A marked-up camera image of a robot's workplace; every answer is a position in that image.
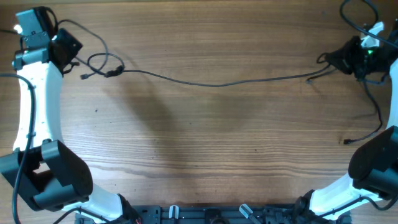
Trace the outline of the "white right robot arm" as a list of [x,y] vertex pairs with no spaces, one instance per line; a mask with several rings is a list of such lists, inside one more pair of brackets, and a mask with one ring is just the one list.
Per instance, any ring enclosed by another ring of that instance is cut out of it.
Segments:
[[[344,176],[299,197],[290,214],[292,223],[345,223],[349,212],[365,203],[388,210],[397,202],[397,28],[387,39],[378,35],[383,28],[377,21],[370,29],[361,29],[360,36],[325,58],[343,73],[354,74],[365,90],[371,83],[366,76],[372,72],[391,79],[386,129],[357,149]],[[380,207],[381,200],[387,205]]]

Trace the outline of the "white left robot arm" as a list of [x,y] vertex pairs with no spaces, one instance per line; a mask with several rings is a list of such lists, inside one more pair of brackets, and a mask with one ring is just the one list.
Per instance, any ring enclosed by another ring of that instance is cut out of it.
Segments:
[[58,26],[53,11],[34,7],[17,15],[21,47],[12,65],[21,90],[19,128],[13,152],[1,158],[1,174],[17,201],[34,211],[76,213],[95,223],[140,223],[140,215],[119,194],[93,183],[87,164],[66,147],[60,127],[63,76],[80,62],[81,43]]

